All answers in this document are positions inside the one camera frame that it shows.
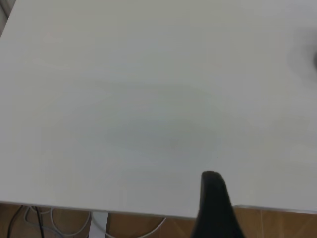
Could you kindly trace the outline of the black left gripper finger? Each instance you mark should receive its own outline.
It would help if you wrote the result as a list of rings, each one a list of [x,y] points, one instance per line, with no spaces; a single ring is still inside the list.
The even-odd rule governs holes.
[[[245,235],[234,213],[225,181],[220,173],[201,175],[199,212],[193,238],[243,238]]]

